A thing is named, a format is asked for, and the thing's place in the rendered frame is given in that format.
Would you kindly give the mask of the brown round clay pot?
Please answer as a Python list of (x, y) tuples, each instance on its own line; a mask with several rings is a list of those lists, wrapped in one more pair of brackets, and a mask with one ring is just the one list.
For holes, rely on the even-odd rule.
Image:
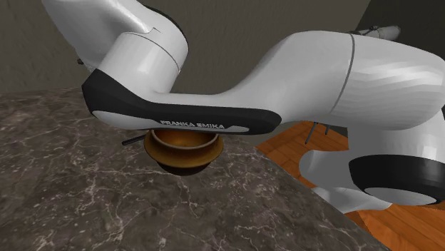
[(223, 151), (217, 133), (184, 130), (150, 130), (143, 140), (147, 154), (174, 175), (194, 175), (206, 169)]

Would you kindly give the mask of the thin black rod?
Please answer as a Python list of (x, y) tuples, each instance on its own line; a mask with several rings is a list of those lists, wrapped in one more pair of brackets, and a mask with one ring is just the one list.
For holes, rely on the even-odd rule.
[(138, 141), (144, 140), (144, 139), (145, 139), (145, 135), (140, 135), (138, 137), (134, 137), (134, 138), (131, 138), (131, 139), (128, 139), (128, 140), (124, 140), (124, 141), (121, 142), (121, 144), (122, 145), (129, 145), (131, 143), (135, 143), (135, 142), (138, 142)]

